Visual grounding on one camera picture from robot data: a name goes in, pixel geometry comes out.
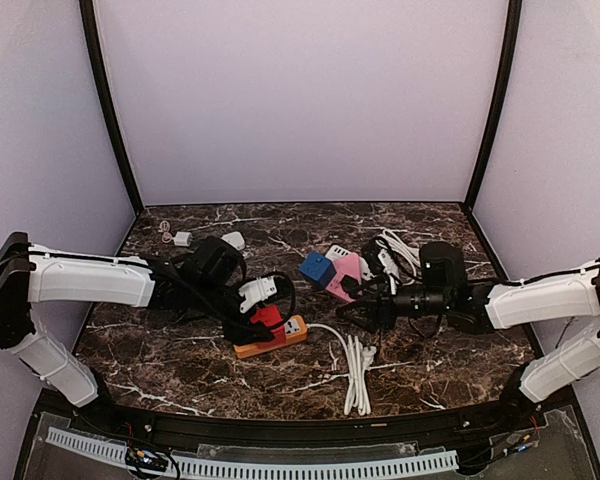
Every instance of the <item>marble tabletop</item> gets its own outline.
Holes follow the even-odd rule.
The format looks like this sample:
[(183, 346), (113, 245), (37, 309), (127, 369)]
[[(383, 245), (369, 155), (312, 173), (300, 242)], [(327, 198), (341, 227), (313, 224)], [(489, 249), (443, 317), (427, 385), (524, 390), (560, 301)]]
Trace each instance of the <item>marble tabletop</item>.
[[(360, 251), (383, 227), (406, 242), (444, 240), (461, 245), (470, 278), (494, 272), (470, 225), (453, 203), (283, 203), (151, 207), (133, 227), (123, 255), (173, 257), (186, 250), (165, 244), (159, 232), (208, 235), (239, 231), (249, 276), (272, 270), (294, 280), (296, 312), (307, 323), (355, 334), (380, 346), (367, 386), (372, 416), (462, 407), (498, 398), (511, 371), (533, 358), (520, 328), (471, 336), (443, 323), (438, 336), (420, 338), (405, 320), (377, 335), (338, 319), (339, 301), (316, 292), (298, 272), (311, 251), (332, 244)], [(431, 329), (434, 319), (417, 325)], [(171, 312), (99, 304), (79, 339), (76, 355), (104, 377), (115, 401), (161, 412), (233, 419), (340, 419), (347, 389), (346, 360), (335, 336), (311, 330), (307, 341), (237, 360), (217, 321), (182, 323)]]

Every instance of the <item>wire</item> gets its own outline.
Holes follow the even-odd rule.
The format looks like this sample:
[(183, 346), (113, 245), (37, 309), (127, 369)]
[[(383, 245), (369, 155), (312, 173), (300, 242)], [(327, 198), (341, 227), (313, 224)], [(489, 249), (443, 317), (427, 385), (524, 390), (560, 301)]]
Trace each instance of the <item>wire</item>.
[(418, 336), (420, 336), (421, 338), (428, 340), (429, 338), (433, 338), (436, 335), (438, 335), (438, 333), (440, 333), (440, 327), (442, 327), (442, 315), (438, 315), (438, 318), (436, 319), (436, 328), (433, 330), (433, 332), (425, 335), (424, 333), (422, 333), (422, 331), (415, 326), (415, 324), (413, 323), (413, 320), (410, 318), (408, 319), (409, 322), (409, 326), (418, 334)]
[[(540, 429), (538, 427), (538, 422), (535, 419), (535, 417), (533, 415), (531, 415), (529, 417), (529, 420), (531, 421), (531, 423), (533, 424), (534, 430), (533, 430), (533, 434), (537, 435), (538, 438), (540, 438)], [(487, 448), (485, 448), (484, 450), (480, 451), (479, 453), (475, 454), (473, 457), (468, 458), (467, 460), (465, 460), (464, 462), (462, 462), (460, 464), (461, 467), (464, 468), (479, 468), (479, 467), (484, 467), (486, 465), (490, 465), (494, 462), (497, 462), (498, 460), (501, 460), (503, 458), (505, 458), (507, 455), (509, 455), (510, 453), (518, 453), (519, 451), (522, 450), (516, 450), (517, 447), (520, 447), (522, 444), (524, 444), (525, 442), (528, 442), (529, 439), (531, 438), (531, 435), (527, 434), (527, 435), (523, 435), (522, 437), (520, 437), (516, 442), (514, 442), (510, 447), (505, 448), (504, 451), (502, 453), (500, 453), (499, 455), (496, 455), (495, 457), (486, 460), (484, 462), (481, 463), (476, 463), (476, 464), (469, 464), (469, 462), (471, 460), (475, 460), (478, 457), (481, 457), (482, 455), (484, 455), (485, 453), (492, 451), (494, 448), (502, 445), (505, 441), (509, 440), (509, 438), (511, 437), (511, 435), (513, 433), (515, 433), (515, 431), (521, 426), (522, 421), (520, 421), (513, 429), (511, 429), (509, 432), (507, 432), (506, 434), (504, 434), (504, 436), (502, 438), (500, 438), (500, 440), (498, 440), (497, 442), (495, 442), (492, 445), (489, 445)]]
[(68, 258), (71, 260), (92, 260), (94, 262), (109, 263), (113, 265), (127, 265), (130, 267), (144, 268), (153, 272), (153, 269), (146, 263), (139, 263), (125, 258), (130, 257), (99, 257), (97, 255), (84, 255), (82, 253), (62, 253), (62, 252), (39, 252), (37, 250), (31, 250), (28, 252), (29, 255), (35, 255), (38, 257), (50, 257), (50, 258)]
[(531, 415), (531, 423), (533, 423), (533, 433), (540, 438), (540, 428), (538, 427), (538, 421), (536, 420), (536, 417), (534, 417), (533, 415)]
[(373, 357), (376, 354), (376, 347), (362, 347), (360, 340), (356, 336), (355, 339), (351, 335), (347, 335), (348, 343), (337, 330), (322, 323), (309, 323), (307, 328), (322, 328), (333, 333), (340, 345), (344, 349), (349, 365), (349, 387), (347, 396), (344, 402), (344, 414), (349, 415), (353, 407), (358, 408), (360, 415), (368, 415), (371, 413), (371, 402), (369, 401), (369, 392), (364, 379), (364, 373), (373, 363)]
[[(382, 236), (382, 234), (376, 235), (374, 238), (376, 240), (376, 243), (378, 243), (381, 247), (384, 247), (387, 250), (387, 252), (389, 253), (389, 256), (391, 257), (393, 262), (396, 264), (398, 269), (402, 273), (404, 273), (407, 277), (410, 278), (410, 281), (406, 283), (407, 285), (414, 283), (414, 282), (422, 282), (422, 278), (418, 277), (418, 275), (416, 274), (416, 267), (413, 262), (412, 254), (410, 254), (410, 253), (407, 254), (406, 251), (403, 251), (403, 250), (400, 250), (400, 252), (396, 252), (394, 250), (394, 247), (391, 244), (390, 239)], [(409, 263), (409, 265), (413, 269), (413, 272), (410, 272), (409, 270), (407, 270), (405, 268), (405, 266), (402, 264), (402, 261), (400, 260), (401, 258), (406, 260)]]
[[(96, 427), (93, 423), (91, 423), (84, 415), (78, 413), (77, 411), (73, 411), (73, 416), (76, 418), (80, 418), (84, 423), (86, 423), (87, 425), (89, 425), (91, 428), (93, 428), (94, 430), (97, 430), (98, 432), (100, 432), (102, 435), (104, 435), (105, 437), (109, 437), (109, 438), (115, 438), (117, 440), (123, 440), (127, 443), (127, 448), (129, 445), (129, 437), (125, 436), (125, 435), (118, 435), (115, 433), (111, 433), (111, 432), (107, 432), (106, 430), (103, 430), (100, 427)], [(129, 425), (129, 431), (132, 432), (133, 430), (131, 429), (131, 425)], [(174, 460), (174, 458), (171, 456), (171, 449), (162, 449), (156, 445), (154, 445), (151, 442), (148, 442), (146, 440), (141, 440), (139, 438), (133, 438), (132, 439), (133, 442), (141, 444), (141, 445), (145, 445), (147, 447), (149, 447), (153, 453), (160, 453), (162, 455), (165, 455), (169, 461), (171, 462), (171, 464), (173, 465), (173, 467), (175, 468), (176, 471), (176, 480), (180, 480), (180, 466), (178, 465), (178, 462), (176, 462)]]
[(571, 317), (569, 319), (569, 321), (567, 322), (567, 324), (562, 329), (562, 333), (560, 334), (560, 337), (558, 338), (558, 341), (556, 342), (556, 346), (553, 347), (553, 348), (558, 348), (560, 346), (560, 343), (562, 342), (562, 339), (564, 338), (564, 334), (567, 333), (567, 329), (571, 326), (571, 324), (573, 323), (573, 321), (575, 319), (576, 319), (576, 317)]
[(377, 237), (385, 240), (385, 245), (389, 247), (390, 251), (393, 251), (400, 255), (402, 258), (404, 258), (411, 267), (411, 275), (407, 274), (407, 272), (404, 269), (402, 269), (403, 272), (410, 278), (410, 281), (407, 282), (407, 285), (413, 283), (414, 281), (417, 281), (417, 268), (420, 267), (419, 249), (416, 247), (408, 246), (393, 230), (389, 230), (388, 228), (382, 230), (382, 233), (380, 235), (377, 235)]

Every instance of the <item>white cable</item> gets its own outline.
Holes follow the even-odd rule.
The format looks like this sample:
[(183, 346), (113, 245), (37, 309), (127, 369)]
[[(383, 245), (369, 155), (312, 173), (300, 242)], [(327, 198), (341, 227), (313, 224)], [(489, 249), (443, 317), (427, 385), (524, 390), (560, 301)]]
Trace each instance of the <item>white cable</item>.
[(364, 379), (364, 373), (369, 370), (373, 363), (373, 357), (376, 354), (376, 347), (362, 347), (360, 339), (356, 336), (352, 338), (347, 336), (348, 344), (337, 330), (322, 323), (308, 323), (307, 328), (323, 328), (330, 331), (340, 341), (344, 354), (347, 357), (349, 365), (349, 387), (347, 389), (347, 397), (344, 402), (344, 414), (349, 415), (353, 407), (358, 408), (360, 415), (368, 415), (371, 413), (371, 402), (369, 401), (369, 392)]
[[(378, 236), (380, 238), (385, 239), (391, 247), (391, 249), (395, 253), (400, 255), (402, 258), (404, 258), (407, 261), (407, 263), (409, 263), (409, 266), (411, 267), (411, 270), (413, 271), (414, 275), (418, 275), (418, 271), (416, 269), (416, 267), (420, 267), (420, 257), (418, 248), (408, 246), (402, 241), (400, 237), (398, 237), (398, 235), (396, 235), (394, 231), (389, 230), (388, 228), (382, 230), (382, 233)], [(413, 282), (413, 279), (409, 279), (407, 282), (405, 282), (405, 284), (410, 285)]]

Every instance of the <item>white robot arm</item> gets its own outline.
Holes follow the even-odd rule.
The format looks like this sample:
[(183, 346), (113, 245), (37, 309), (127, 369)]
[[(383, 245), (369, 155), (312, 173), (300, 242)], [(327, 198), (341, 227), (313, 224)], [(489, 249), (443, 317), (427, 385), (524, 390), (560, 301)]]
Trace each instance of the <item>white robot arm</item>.
[(236, 344), (270, 340), (275, 326), (252, 325), (250, 318), (256, 304), (292, 285), (275, 274), (226, 286), (236, 268), (244, 267), (241, 259), (237, 250), (214, 237), (193, 253), (167, 260), (61, 252), (31, 245), (26, 234), (14, 233), (0, 251), (0, 348), (17, 356), (73, 405), (84, 407), (106, 387), (30, 311), (32, 303), (74, 300), (193, 308), (221, 320), (225, 337)]
[[(366, 260), (371, 265), (374, 258)], [(449, 326), (471, 334), (587, 317), (588, 326), (560, 348), (514, 371), (500, 397), (509, 410), (528, 410), (600, 368), (600, 258), (526, 281), (470, 282), (462, 250), (432, 242), (420, 248), (420, 264), (418, 284), (402, 285), (396, 292), (388, 287), (367, 291), (336, 313), (372, 333), (392, 328), (399, 317), (425, 315), (438, 315), (439, 320), (446, 316)]]

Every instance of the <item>small white connector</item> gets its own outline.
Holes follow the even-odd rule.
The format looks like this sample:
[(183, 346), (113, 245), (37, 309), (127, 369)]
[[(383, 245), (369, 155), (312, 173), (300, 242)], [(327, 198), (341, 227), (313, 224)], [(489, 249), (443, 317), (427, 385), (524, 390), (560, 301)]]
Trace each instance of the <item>small white connector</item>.
[(245, 241), (240, 232), (231, 232), (222, 236), (222, 239), (236, 250), (244, 250)]
[(240, 304), (240, 313), (248, 312), (256, 303), (264, 302), (267, 298), (278, 293), (273, 277), (258, 278), (245, 283), (240, 290), (244, 302)]
[(176, 247), (188, 247), (191, 245), (191, 232), (178, 232), (173, 237), (173, 244)]

